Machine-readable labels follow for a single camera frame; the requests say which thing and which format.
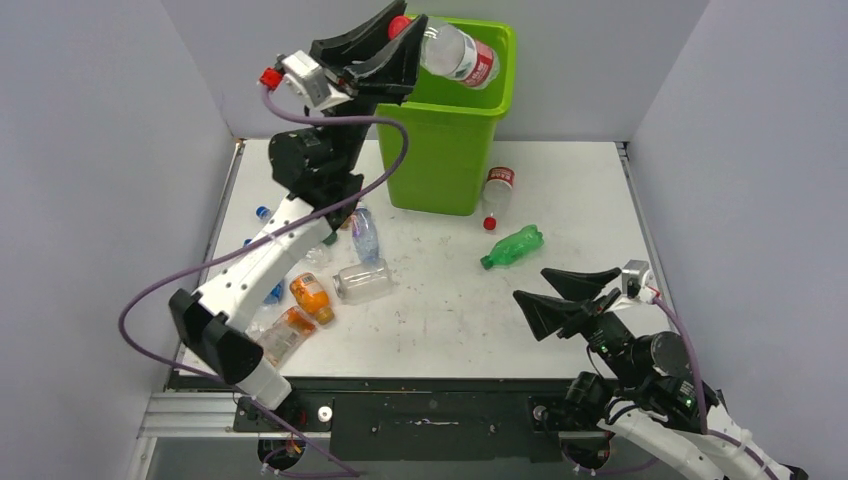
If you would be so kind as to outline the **crushed purple label clear bottle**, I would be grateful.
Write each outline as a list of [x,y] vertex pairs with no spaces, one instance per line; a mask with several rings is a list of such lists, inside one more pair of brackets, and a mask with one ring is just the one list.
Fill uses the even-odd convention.
[[352,216],[352,240],[362,263],[375,263],[380,259],[380,246],[375,220],[366,207],[358,207]]

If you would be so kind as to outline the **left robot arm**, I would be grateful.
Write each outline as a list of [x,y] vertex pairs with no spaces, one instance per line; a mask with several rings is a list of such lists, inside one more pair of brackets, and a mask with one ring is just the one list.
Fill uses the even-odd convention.
[[268,144],[271,175],[285,197],[249,244],[219,259],[217,275],[194,291],[176,291],[168,303],[182,343],[260,404],[259,417],[276,431],[295,423],[298,403],[279,361],[248,329],[271,289],[373,190],[355,167],[369,128],[390,124],[376,109],[404,103],[419,77],[427,17],[389,30],[406,9],[393,1],[349,32],[282,55],[264,71],[259,91],[267,108],[279,87],[306,108],[302,115],[280,111],[294,129]]

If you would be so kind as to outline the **blue label water bottle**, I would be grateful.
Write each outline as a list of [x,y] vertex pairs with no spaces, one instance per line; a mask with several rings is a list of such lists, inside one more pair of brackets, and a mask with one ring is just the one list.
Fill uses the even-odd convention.
[[275,210],[266,206],[259,206],[255,210],[256,217],[263,223],[269,222],[275,214]]

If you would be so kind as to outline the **small orange label bottle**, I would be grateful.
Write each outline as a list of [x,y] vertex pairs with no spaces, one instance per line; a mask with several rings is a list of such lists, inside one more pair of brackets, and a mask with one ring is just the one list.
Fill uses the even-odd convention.
[[329,295],[313,273],[303,273],[294,278],[289,290],[298,306],[319,325],[328,325],[335,319]]

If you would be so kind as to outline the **green plastic bin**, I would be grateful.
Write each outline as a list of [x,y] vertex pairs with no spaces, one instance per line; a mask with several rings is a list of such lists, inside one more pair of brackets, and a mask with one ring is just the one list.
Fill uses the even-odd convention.
[[508,114],[516,72],[516,36],[504,24],[456,18],[448,22],[495,50],[500,73],[482,90],[427,72],[420,64],[413,93],[401,105],[382,104],[381,116],[402,123],[409,147],[387,188],[396,208],[472,214],[489,164],[499,122]]

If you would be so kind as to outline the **green plastic bottle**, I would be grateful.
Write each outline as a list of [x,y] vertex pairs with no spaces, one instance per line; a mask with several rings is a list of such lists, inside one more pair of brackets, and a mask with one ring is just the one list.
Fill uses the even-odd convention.
[[544,245],[543,233],[534,224],[499,240],[487,255],[480,259],[485,270],[506,267],[539,250]]

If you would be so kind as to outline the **clear jar silver lid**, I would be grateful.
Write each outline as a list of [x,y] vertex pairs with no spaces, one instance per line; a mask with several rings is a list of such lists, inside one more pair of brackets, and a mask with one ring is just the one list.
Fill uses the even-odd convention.
[[346,267],[335,274],[332,280],[337,297],[348,305],[388,296],[394,288],[391,270],[385,259]]

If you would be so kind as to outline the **red label bottle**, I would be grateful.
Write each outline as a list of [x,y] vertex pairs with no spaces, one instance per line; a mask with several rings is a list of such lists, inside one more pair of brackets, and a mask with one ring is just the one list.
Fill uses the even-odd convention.
[[485,89],[500,73],[493,48],[436,18],[426,22],[420,64],[432,75],[474,90]]
[[494,231],[504,217],[512,199],[515,172],[508,167],[493,167],[488,171],[481,193],[482,226]]

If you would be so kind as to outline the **blue cap water bottle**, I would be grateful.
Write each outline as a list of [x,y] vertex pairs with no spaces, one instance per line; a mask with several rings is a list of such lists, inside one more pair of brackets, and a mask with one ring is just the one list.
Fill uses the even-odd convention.
[[284,281],[277,282],[262,301],[263,306],[274,306],[281,303],[284,294]]

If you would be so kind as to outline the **flat orange label bottle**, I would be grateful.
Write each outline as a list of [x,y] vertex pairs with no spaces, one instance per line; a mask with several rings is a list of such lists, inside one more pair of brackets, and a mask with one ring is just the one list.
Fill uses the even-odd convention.
[[300,307],[291,307],[256,340],[263,349],[264,358],[279,368],[293,352],[313,333],[317,326]]

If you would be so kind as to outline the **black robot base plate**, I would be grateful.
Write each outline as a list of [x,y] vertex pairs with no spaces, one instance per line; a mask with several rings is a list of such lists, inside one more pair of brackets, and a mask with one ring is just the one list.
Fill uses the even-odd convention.
[[327,434],[346,461],[477,461],[560,457],[559,434],[601,433],[616,382],[575,379],[294,377],[276,414]]

